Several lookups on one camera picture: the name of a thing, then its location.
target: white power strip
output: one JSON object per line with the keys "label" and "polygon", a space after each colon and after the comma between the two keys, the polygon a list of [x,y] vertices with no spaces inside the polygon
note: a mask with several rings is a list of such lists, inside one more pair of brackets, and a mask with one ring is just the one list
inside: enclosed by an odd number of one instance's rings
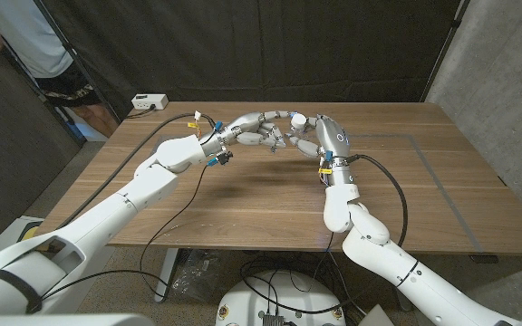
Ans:
{"label": "white power strip", "polygon": [[156,110],[164,110],[169,104],[166,94],[136,94],[132,99],[132,104],[136,110],[148,110],[154,105]]}

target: white shirt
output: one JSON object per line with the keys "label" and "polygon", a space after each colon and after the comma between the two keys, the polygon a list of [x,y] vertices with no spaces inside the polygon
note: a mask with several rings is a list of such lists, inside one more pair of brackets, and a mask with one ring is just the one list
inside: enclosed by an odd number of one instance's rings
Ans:
{"label": "white shirt", "polygon": [[0,0],[0,34],[35,78],[52,78],[72,64],[34,0]]}

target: wooden tabletop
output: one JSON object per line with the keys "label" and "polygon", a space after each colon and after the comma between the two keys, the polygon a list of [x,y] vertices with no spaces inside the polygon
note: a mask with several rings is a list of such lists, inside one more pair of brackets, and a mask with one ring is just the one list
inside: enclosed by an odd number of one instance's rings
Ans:
{"label": "wooden tabletop", "polygon": [[[199,110],[229,123],[250,111],[296,110],[325,114],[350,135],[352,153],[379,160],[400,183],[410,222],[404,248],[427,254],[522,254],[522,204],[464,138],[441,108],[429,103],[171,102],[164,111],[125,120],[47,216],[38,233],[54,230],[165,119]],[[172,122],[154,136],[102,191],[98,203],[131,180],[160,136],[194,133],[189,120]],[[277,120],[285,132],[288,120]],[[330,232],[323,220],[324,185],[318,161],[293,146],[272,154],[267,147],[235,145],[225,166],[208,168],[190,207],[155,245],[167,247],[323,250]],[[145,245],[192,197],[203,167],[180,176],[176,192],[140,212],[111,241]],[[352,164],[360,201],[400,237],[401,202],[375,166]],[[345,234],[333,238],[341,250]]]}

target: person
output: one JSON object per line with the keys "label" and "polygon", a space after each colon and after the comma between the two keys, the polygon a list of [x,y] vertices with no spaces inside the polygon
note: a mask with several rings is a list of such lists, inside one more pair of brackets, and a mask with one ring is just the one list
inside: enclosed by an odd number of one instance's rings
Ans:
{"label": "person", "polygon": [[2,36],[52,105],[72,109],[106,137],[118,128],[34,0],[0,0],[0,52]]}

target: robotic arm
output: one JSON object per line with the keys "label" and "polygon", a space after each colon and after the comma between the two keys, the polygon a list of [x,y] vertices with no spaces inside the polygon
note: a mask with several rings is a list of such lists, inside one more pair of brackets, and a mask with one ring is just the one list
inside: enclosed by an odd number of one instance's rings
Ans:
{"label": "robotic arm", "polygon": [[[201,139],[188,136],[162,143],[157,152],[136,169],[134,179],[71,224],[46,235],[14,244],[0,252],[0,315],[53,312],[64,292],[40,300],[82,276],[94,254],[104,247],[142,209],[167,197],[178,184],[177,174],[205,162],[225,164],[232,153],[227,146],[285,146],[271,122],[292,118],[294,135],[286,135],[308,157],[320,158],[325,190],[324,221],[336,233],[350,231],[343,251],[360,266],[398,287],[427,317],[439,325],[506,325],[517,321],[493,312],[462,294],[390,239],[386,226],[361,203],[346,158],[350,144],[344,130],[324,115],[306,118],[287,111],[253,112]],[[320,146],[301,139],[315,129]]]}
{"label": "robotic arm", "polygon": [[165,141],[139,165],[130,183],[71,224],[1,251],[0,315],[53,312],[66,292],[43,302],[41,296],[81,278],[94,254],[134,216],[175,190],[177,174],[208,156],[215,156],[209,165],[224,164],[231,156],[226,146],[236,142],[284,147],[281,132],[270,122],[282,116],[288,112],[249,113],[223,129],[217,125],[201,140],[193,135]]}
{"label": "robotic arm", "polygon": [[377,273],[396,286],[422,313],[437,325],[515,325],[515,321],[483,307],[457,290],[431,269],[406,253],[390,239],[390,232],[362,204],[349,203],[359,197],[346,158],[349,140],[331,118],[318,115],[316,120],[301,114],[292,118],[292,129],[304,133],[316,129],[321,147],[297,137],[290,138],[302,153],[322,156],[320,171],[325,172],[324,222],[336,233],[349,230],[343,252],[355,263]]}

